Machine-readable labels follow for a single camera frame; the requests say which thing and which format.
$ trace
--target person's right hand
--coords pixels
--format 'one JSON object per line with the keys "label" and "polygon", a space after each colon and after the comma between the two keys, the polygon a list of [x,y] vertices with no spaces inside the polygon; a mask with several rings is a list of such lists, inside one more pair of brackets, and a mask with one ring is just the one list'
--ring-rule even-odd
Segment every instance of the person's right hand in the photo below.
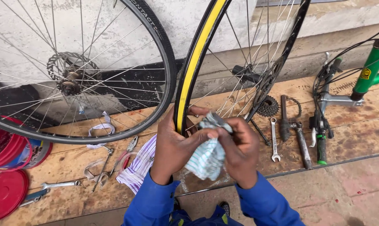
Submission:
{"label": "person's right hand", "polygon": [[257,182],[259,159],[259,136],[240,117],[224,119],[233,129],[232,136],[223,128],[218,128],[219,142],[226,152],[227,173],[243,189],[252,188]]}

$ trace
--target green bicycle frame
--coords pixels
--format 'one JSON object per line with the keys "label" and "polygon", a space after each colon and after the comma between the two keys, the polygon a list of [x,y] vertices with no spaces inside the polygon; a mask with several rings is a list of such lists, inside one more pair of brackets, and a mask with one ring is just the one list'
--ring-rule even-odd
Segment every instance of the green bicycle frame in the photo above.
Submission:
{"label": "green bicycle frame", "polygon": [[373,44],[373,48],[361,70],[357,83],[353,88],[351,99],[361,100],[368,89],[376,84],[379,84],[379,39]]}

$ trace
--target person's left hand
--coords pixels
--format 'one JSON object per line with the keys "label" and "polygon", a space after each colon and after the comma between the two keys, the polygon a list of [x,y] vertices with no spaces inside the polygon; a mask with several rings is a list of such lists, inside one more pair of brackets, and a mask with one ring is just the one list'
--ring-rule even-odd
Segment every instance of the person's left hand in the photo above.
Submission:
{"label": "person's left hand", "polygon": [[[187,115],[205,116],[210,110],[207,108],[192,106],[188,109]],[[217,138],[219,133],[214,129],[202,129],[197,131],[196,126],[187,118],[187,128],[193,126],[188,131],[191,136],[188,138],[181,136],[175,131],[173,122],[174,108],[157,127],[156,153],[153,166],[150,169],[152,180],[160,185],[166,185],[173,173],[181,170],[191,158],[195,149],[203,142]]]}

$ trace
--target hand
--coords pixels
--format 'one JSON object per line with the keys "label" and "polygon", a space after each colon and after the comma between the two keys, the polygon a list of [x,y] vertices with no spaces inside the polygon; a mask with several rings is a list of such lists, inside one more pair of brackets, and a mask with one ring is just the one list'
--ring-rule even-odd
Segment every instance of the hand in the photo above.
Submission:
{"label": "hand", "polygon": [[[205,116],[210,110],[207,108],[192,106],[188,109],[187,115]],[[218,132],[214,129],[202,129],[197,131],[196,126],[187,118],[187,128],[191,136],[188,138],[181,136],[175,131],[172,120],[174,108],[157,127],[156,153],[153,166],[150,169],[152,180],[160,185],[166,185],[173,173],[181,170],[189,161],[195,149],[203,142],[217,138]]]}
{"label": "hand", "polygon": [[227,173],[243,189],[252,188],[257,182],[257,164],[259,158],[259,136],[243,118],[227,118],[232,127],[232,136],[218,128],[219,142],[226,152]]}

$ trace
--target bicycle wheel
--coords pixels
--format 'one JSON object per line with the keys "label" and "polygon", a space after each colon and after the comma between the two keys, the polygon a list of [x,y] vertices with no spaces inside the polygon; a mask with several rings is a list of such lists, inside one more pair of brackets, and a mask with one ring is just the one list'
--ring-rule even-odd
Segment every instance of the bicycle wheel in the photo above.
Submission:
{"label": "bicycle wheel", "polygon": [[0,0],[1,129],[66,144],[120,140],[160,118],[175,84],[170,41],[143,0]]}
{"label": "bicycle wheel", "polygon": [[[280,74],[309,3],[281,0],[270,6],[266,1],[266,6],[256,8],[252,0],[212,0],[182,67],[174,113],[177,132],[184,135],[187,130],[189,106],[222,92],[227,92],[225,101],[214,110],[223,118],[245,115],[249,121]],[[232,53],[240,59],[229,57]],[[218,73],[209,69],[213,60],[221,65]],[[202,93],[208,80],[216,87]]]}

